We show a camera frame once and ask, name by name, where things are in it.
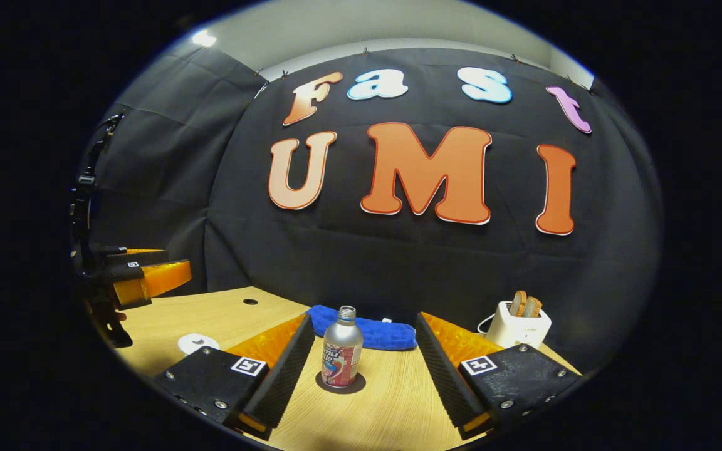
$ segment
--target bread slice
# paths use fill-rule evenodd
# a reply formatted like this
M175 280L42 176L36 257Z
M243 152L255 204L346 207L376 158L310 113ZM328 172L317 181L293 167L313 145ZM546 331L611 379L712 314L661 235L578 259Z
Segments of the bread slice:
M542 303L539 299L529 296L525 301L525 310L522 312L524 318L536 318L539 316L539 310L542 310Z
M509 313L512 316L522 316L522 312L525 310L526 300L525 292L519 289L518 292L514 293L514 300L509 308Z

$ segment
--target table surface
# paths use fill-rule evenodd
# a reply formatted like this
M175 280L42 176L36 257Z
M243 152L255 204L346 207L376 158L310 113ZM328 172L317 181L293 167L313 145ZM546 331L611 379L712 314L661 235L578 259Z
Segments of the table surface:
M246 304L244 299L255 299L258 304ZM177 347L181 336L203 334L227 349L308 309L252 286L157 298L152 305L125 312L128 319L123 325L133 345L117 351L135 371L153 377L185 357ZM322 346L322 338L315 337L280 425L269 440L259 442L292 451L444 450L482 437L461 440L419 348L364 349L358 372L367 380L366 387L353 394L333 394L315 382ZM540 351L578 373L547 346L542 345Z

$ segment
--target white cable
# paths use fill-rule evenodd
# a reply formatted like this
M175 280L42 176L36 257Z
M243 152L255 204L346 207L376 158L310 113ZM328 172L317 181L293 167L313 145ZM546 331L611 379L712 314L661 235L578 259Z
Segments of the white cable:
M481 321L480 323L478 323L478 332L481 333L481 334L486 334L486 332L481 331L481 326L484 325L484 323L486 323L486 322L489 321L490 319L493 319L494 317L495 317L495 314L493 313L493 314L487 316L486 319L484 319L483 321Z

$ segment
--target folded towel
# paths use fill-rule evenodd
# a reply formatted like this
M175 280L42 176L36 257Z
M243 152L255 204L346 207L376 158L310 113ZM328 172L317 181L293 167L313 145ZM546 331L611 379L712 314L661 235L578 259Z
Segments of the folded towel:
M338 311L326 306L313 306L308 313L313 331L324 336L329 326L338 319ZM403 323L384 323L372 319L356 318L355 324L364 334L364 348L395 351L416 348L414 328Z

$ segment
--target bottle cap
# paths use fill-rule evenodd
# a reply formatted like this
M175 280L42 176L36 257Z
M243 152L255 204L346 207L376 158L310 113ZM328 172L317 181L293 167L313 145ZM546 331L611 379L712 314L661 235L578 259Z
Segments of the bottle cap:
M338 309L338 318L344 321L353 321L355 319L355 308L353 306L341 306Z

